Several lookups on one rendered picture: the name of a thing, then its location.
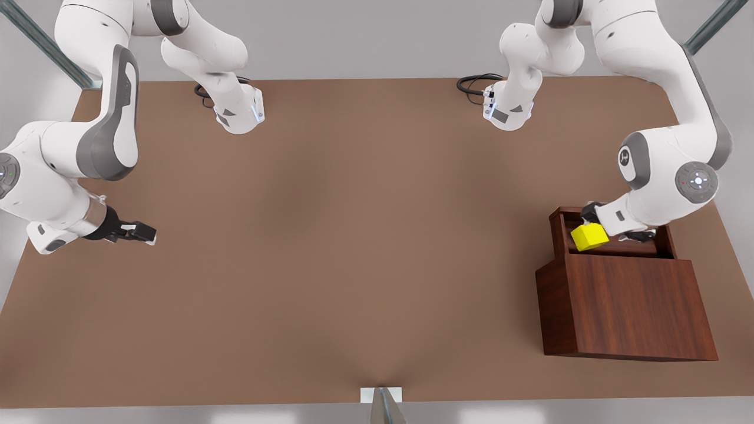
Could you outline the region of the yellow cube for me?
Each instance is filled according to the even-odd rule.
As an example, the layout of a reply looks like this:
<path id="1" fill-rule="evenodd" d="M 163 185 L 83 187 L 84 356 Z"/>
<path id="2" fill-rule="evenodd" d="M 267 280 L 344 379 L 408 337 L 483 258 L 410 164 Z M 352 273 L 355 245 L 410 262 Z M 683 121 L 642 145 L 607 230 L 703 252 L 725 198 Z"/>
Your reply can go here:
<path id="1" fill-rule="evenodd" d="M 608 234 L 600 223 L 584 223 L 570 233 L 577 251 L 598 248 L 610 241 Z"/>

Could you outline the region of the dark wooden drawer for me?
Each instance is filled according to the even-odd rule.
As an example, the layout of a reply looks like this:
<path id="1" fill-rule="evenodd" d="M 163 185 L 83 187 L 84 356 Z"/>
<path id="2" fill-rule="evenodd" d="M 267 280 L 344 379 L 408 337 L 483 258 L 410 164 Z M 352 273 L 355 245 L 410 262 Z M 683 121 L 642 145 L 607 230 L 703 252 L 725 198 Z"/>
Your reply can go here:
<path id="1" fill-rule="evenodd" d="M 613 257 L 677 258 L 668 226 L 658 227 L 654 238 L 646 243 L 633 240 L 620 241 L 619 237 L 612 237 L 608 243 L 600 247 L 579 251 L 574 244 L 571 231 L 582 225 L 583 220 L 580 214 L 581 209 L 579 207 L 559 207 L 550 214 L 550 231 L 557 257 L 560 257 L 563 253 L 573 253 Z"/>

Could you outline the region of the dark wooden cabinet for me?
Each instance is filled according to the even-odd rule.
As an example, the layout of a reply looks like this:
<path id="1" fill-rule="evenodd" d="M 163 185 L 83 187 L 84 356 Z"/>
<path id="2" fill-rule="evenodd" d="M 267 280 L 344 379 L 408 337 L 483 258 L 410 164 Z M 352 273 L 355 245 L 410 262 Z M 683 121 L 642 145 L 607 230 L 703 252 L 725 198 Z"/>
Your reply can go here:
<path id="1" fill-rule="evenodd" d="M 545 355 L 718 360 L 689 260 L 568 254 L 535 279 Z"/>

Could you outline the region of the silver frame post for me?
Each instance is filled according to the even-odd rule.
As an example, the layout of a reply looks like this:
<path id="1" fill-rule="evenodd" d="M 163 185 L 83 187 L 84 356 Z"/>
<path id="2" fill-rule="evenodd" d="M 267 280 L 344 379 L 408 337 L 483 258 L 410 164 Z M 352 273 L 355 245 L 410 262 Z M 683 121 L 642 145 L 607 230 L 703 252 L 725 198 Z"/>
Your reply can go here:
<path id="1" fill-rule="evenodd" d="M 697 54 L 748 2 L 749 0 L 724 0 L 684 43 L 686 51 L 691 56 Z"/>
<path id="2" fill-rule="evenodd" d="M 78 65 L 65 56 L 53 38 L 49 37 L 14 0 L 0 0 L 0 14 L 3 14 L 11 24 L 27 36 L 79 88 L 83 90 L 102 88 L 102 81 L 92 80 Z"/>
<path id="3" fill-rule="evenodd" d="M 374 388 L 369 424 L 407 424 L 388 388 Z"/>

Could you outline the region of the silver post foot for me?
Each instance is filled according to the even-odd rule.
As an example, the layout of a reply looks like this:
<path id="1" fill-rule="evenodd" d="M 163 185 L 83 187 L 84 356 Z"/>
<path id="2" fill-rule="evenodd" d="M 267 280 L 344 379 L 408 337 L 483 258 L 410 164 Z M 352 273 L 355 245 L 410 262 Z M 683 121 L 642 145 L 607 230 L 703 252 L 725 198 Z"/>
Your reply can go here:
<path id="1" fill-rule="evenodd" d="M 360 402 L 361 403 L 372 403 L 374 400 L 375 392 L 379 392 L 380 389 L 382 389 L 385 393 L 390 393 L 391 397 L 393 398 L 394 402 L 401 403 L 403 402 L 403 389 L 401 387 L 386 387 L 386 388 L 375 388 L 375 387 L 369 387 L 369 388 L 360 388 Z"/>

